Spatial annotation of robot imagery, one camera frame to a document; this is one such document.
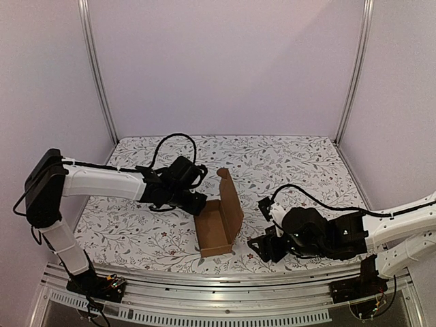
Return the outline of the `brown cardboard box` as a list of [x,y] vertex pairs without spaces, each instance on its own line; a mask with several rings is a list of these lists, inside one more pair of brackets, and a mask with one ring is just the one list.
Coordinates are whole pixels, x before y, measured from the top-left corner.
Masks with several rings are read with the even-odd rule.
[[219,198],[208,200],[201,213],[194,217],[202,258],[231,253],[244,218],[230,171],[220,168],[217,176],[220,178]]

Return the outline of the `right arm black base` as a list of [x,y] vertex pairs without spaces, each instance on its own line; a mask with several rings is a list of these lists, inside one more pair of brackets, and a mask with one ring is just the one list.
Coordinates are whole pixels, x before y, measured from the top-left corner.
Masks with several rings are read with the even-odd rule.
[[371,255],[361,261],[360,274],[357,277],[329,283],[330,296],[334,304],[374,296],[388,290],[388,280],[378,275],[376,258],[376,255]]

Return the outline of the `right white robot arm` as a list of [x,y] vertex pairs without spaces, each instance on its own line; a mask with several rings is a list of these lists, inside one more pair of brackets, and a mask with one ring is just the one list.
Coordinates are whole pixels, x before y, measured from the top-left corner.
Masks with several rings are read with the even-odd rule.
[[269,197],[259,209],[272,226],[248,246],[264,262],[298,258],[350,260],[373,253],[378,277],[390,279],[435,250],[435,195],[384,211],[347,208],[328,220],[316,208],[284,209]]

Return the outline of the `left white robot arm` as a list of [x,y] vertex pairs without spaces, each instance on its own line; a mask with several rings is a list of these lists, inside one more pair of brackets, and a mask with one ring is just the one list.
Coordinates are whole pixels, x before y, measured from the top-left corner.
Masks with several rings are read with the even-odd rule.
[[94,296],[102,288],[101,281],[92,273],[90,259],[63,221],[62,200],[76,196],[121,198],[150,204],[153,211],[168,206],[199,215],[207,197],[195,189],[207,173],[205,166],[183,156],[167,168],[128,169],[82,163],[63,157],[59,149],[49,149],[27,177],[16,204],[25,203],[21,215],[41,233],[66,271],[75,276],[76,286],[87,296]]

